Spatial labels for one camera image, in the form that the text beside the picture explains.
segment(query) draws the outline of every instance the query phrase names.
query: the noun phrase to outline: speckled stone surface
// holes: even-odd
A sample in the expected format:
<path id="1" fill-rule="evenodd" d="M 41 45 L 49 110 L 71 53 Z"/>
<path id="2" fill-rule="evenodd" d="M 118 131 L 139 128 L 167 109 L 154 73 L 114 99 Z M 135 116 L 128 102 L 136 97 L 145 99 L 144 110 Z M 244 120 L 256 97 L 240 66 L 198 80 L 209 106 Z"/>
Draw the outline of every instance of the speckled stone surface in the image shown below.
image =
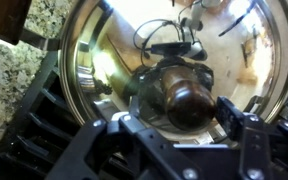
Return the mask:
<path id="1" fill-rule="evenodd" d="M 55 37 L 73 0 L 33 0 L 25 27 L 45 37 Z M 46 52 L 24 43 L 10 46 L 0 41 L 0 139 L 39 70 Z"/>

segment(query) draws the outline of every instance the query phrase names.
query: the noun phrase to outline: granite countertop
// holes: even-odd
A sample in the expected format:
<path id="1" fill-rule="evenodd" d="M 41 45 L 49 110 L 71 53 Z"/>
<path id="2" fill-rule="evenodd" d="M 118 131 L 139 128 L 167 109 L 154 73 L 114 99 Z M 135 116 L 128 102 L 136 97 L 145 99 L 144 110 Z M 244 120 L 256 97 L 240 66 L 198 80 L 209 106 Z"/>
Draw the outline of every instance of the granite countertop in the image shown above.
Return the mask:
<path id="1" fill-rule="evenodd" d="M 33 0 L 25 27 L 45 37 L 55 37 L 73 0 Z M 0 41 L 0 139 L 46 52 L 20 42 L 11 46 Z"/>

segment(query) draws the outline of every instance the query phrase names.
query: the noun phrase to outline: brown cylindrical object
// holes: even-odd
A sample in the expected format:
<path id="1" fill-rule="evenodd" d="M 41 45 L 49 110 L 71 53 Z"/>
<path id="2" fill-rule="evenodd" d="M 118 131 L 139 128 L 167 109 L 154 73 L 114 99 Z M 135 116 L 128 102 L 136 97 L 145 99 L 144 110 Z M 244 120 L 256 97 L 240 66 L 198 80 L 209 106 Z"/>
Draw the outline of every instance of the brown cylindrical object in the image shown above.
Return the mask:
<path id="1" fill-rule="evenodd" d="M 161 82 L 166 96 L 165 110 L 175 127 L 193 131 L 211 122 L 216 112 L 215 102 L 191 69 L 184 66 L 169 68 Z"/>
<path id="2" fill-rule="evenodd" d="M 19 42 L 32 0 L 0 0 L 0 39 Z"/>

